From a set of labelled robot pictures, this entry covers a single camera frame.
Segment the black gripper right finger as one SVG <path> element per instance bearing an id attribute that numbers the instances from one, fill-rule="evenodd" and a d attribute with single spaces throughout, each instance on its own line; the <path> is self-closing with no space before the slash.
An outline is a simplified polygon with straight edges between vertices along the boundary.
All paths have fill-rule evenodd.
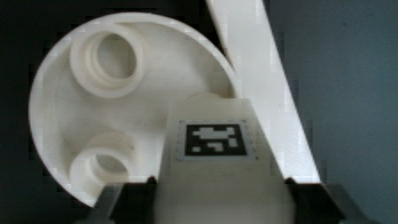
<path id="1" fill-rule="evenodd" d="M 295 201 L 295 224 L 372 224 L 340 185 L 285 181 Z"/>

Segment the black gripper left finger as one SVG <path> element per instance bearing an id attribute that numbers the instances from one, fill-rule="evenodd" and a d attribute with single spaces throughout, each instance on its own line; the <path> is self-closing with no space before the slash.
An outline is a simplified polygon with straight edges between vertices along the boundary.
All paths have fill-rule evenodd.
<path id="1" fill-rule="evenodd" d="M 157 178 L 105 186 L 88 224 L 155 224 Z"/>

